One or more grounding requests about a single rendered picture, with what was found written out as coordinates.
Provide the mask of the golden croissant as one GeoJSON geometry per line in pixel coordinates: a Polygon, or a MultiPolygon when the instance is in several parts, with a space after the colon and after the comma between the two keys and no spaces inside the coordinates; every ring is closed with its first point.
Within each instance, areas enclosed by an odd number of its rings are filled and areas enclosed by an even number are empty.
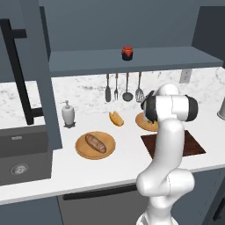
{"type": "Polygon", "coordinates": [[[120,117],[120,115],[116,111],[110,112],[109,118],[115,126],[121,127],[124,124],[124,120],[120,117]]]}

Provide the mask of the grey open cabinet shelf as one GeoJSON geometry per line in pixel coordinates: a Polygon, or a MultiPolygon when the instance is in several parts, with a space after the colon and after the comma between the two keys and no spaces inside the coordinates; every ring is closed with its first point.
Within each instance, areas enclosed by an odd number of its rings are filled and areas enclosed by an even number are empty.
{"type": "Polygon", "coordinates": [[[123,61],[120,49],[52,52],[51,77],[84,76],[168,69],[221,67],[223,60],[195,47],[135,48],[123,61]]]}

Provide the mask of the dark brown cutting board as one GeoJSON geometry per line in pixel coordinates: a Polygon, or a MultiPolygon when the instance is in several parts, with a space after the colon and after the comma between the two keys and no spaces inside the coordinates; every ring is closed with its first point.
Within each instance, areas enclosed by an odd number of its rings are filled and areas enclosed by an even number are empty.
{"type": "MultiPolygon", "coordinates": [[[[153,158],[155,154],[156,135],[155,134],[142,135],[141,138],[147,151],[149,152],[150,157],[153,158]]],[[[194,137],[189,133],[189,131],[185,130],[185,146],[183,156],[195,156],[205,153],[206,151],[194,139],[194,137]]]]}

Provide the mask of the grey cabinet door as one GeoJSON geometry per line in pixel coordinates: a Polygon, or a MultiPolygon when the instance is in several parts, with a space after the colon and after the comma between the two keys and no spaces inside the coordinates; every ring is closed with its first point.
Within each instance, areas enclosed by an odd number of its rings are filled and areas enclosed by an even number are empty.
{"type": "MultiPolygon", "coordinates": [[[[25,39],[15,39],[31,108],[42,108],[48,148],[60,149],[62,139],[48,65],[48,51],[39,0],[0,0],[0,19],[8,18],[12,29],[25,29],[25,39]]],[[[15,82],[0,28],[0,83],[15,82]]]]}

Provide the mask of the grey base cabinet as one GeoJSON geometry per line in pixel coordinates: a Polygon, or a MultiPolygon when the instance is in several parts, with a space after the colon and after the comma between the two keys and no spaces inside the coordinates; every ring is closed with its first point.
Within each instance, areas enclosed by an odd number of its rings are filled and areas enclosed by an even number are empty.
{"type": "Polygon", "coordinates": [[[225,178],[225,169],[195,172],[194,189],[178,200],[171,211],[178,225],[202,225],[225,178]]]}
{"type": "Polygon", "coordinates": [[[0,206],[0,225],[63,225],[56,197],[0,206]]]}

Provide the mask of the hanging spatula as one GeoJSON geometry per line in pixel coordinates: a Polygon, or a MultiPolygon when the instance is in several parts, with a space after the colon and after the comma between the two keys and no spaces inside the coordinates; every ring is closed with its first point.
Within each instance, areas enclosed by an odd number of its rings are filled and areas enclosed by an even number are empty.
{"type": "Polygon", "coordinates": [[[109,74],[106,74],[106,81],[107,81],[107,85],[105,88],[105,101],[110,102],[111,101],[111,89],[109,86],[109,74]]]}

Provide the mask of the hanging ladle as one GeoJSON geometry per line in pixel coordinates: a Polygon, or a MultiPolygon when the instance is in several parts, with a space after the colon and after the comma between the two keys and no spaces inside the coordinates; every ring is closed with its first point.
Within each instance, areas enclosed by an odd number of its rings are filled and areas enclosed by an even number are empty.
{"type": "Polygon", "coordinates": [[[133,94],[128,91],[128,80],[126,80],[126,91],[123,93],[122,98],[129,102],[133,99],[133,94]]]}

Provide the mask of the hanging meat fork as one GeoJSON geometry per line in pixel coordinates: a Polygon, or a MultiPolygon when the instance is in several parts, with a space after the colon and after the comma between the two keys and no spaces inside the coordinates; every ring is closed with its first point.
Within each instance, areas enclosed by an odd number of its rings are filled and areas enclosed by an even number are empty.
{"type": "Polygon", "coordinates": [[[118,73],[115,74],[115,90],[114,90],[114,98],[118,100],[118,73]]]}

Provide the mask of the round wooden plate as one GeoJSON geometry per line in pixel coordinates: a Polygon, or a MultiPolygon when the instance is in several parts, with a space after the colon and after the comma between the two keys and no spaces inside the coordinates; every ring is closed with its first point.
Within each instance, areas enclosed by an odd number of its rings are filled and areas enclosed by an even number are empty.
{"type": "Polygon", "coordinates": [[[156,132],[158,130],[158,124],[156,122],[152,123],[151,121],[145,119],[143,112],[140,112],[139,114],[136,115],[135,122],[140,128],[144,130],[150,132],[156,132]]]}
{"type": "Polygon", "coordinates": [[[90,132],[90,134],[94,135],[101,142],[103,142],[106,146],[106,152],[100,153],[93,149],[85,140],[85,134],[81,135],[76,141],[76,152],[87,159],[98,160],[105,158],[112,154],[115,150],[116,142],[112,136],[105,132],[94,131],[90,132]]]}

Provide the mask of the brown baguette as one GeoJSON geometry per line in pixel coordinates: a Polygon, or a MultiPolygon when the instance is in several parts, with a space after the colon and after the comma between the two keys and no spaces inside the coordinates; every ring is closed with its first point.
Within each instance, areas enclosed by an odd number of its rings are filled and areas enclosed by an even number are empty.
{"type": "Polygon", "coordinates": [[[104,154],[106,152],[105,144],[102,141],[100,141],[97,137],[95,137],[94,135],[87,134],[84,137],[84,139],[85,139],[86,143],[94,150],[96,150],[102,154],[104,154]]]}

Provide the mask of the white soap dispenser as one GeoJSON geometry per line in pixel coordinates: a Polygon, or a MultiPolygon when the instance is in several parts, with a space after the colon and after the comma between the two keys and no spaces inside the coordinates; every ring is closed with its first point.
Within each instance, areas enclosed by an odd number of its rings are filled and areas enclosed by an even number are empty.
{"type": "Polygon", "coordinates": [[[71,128],[75,125],[75,109],[69,104],[68,100],[64,101],[65,106],[62,108],[62,118],[64,126],[71,128]]]}

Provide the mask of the grey dishwasher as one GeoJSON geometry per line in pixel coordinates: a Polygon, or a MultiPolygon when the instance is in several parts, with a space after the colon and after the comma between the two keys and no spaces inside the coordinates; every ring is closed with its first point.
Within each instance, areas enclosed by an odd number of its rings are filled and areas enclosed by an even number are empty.
{"type": "Polygon", "coordinates": [[[136,225],[148,199],[138,191],[81,200],[57,197],[63,225],[136,225]]]}

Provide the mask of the dark grey sink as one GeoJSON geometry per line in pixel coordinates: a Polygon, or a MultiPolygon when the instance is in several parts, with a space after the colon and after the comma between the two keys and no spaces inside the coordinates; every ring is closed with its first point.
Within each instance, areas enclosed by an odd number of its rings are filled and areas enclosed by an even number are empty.
{"type": "Polygon", "coordinates": [[[0,186],[51,178],[45,125],[0,129],[0,186]]]}

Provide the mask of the silver metal container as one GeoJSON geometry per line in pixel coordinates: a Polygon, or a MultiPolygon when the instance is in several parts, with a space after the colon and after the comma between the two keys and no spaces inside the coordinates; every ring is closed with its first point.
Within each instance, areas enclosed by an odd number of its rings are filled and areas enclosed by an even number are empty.
{"type": "Polygon", "coordinates": [[[222,101],[220,110],[217,112],[217,116],[222,120],[225,120],[225,98],[222,101]]]}

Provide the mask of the dark grey wall cabinet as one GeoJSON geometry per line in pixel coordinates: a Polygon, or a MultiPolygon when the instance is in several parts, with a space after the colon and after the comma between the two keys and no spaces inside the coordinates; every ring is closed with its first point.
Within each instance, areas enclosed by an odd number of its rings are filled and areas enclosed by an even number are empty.
{"type": "Polygon", "coordinates": [[[192,46],[221,60],[225,69],[225,6],[200,6],[192,46]]]}

